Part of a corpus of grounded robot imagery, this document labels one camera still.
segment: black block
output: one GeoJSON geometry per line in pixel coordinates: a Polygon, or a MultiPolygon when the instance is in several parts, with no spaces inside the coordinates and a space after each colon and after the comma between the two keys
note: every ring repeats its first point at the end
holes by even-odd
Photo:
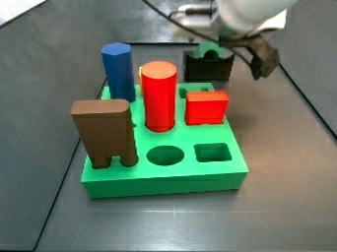
{"type": "Polygon", "coordinates": [[[234,54],[225,59],[197,59],[193,51],[185,51],[185,80],[186,81],[227,81],[234,54]]]}

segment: blue block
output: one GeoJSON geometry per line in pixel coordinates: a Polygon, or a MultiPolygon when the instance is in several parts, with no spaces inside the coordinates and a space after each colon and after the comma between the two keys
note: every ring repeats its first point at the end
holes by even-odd
{"type": "Polygon", "coordinates": [[[108,77],[111,97],[135,101],[131,53],[126,43],[111,43],[102,48],[103,63],[108,77]]]}

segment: square hole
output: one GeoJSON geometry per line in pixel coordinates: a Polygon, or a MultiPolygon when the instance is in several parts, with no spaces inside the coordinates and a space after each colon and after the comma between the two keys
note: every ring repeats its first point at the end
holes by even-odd
{"type": "MultiPolygon", "coordinates": [[[[202,91],[202,92],[209,92],[210,90],[209,90],[209,88],[201,88],[201,91],[202,91]]],[[[183,89],[183,88],[181,88],[181,89],[179,89],[179,97],[181,97],[181,98],[186,98],[186,93],[187,93],[187,90],[183,89]]]]}
{"type": "Polygon", "coordinates": [[[198,162],[232,160],[232,154],[225,143],[195,145],[195,156],[198,162]]]}

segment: red cube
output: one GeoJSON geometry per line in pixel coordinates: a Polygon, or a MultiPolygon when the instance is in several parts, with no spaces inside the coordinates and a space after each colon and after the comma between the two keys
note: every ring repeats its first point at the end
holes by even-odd
{"type": "Polygon", "coordinates": [[[222,124],[227,102],[229,98],[225,91],[187,92],[186,124],[222,124]]]}

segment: red block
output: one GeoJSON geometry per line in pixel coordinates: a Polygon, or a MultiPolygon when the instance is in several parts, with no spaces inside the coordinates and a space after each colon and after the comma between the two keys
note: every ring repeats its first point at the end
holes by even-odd
{"type": "Polygon", "coordinates": [[[222,124],[227,103],[229,98],[225,91],[187,92],[186,124],[222,124]]]}
{"type": "Polygon", "coordinates": [[[170,62],[151,61],[142,66],[145,124],[154,132],[175,125],[177,67],[170,62]]]}

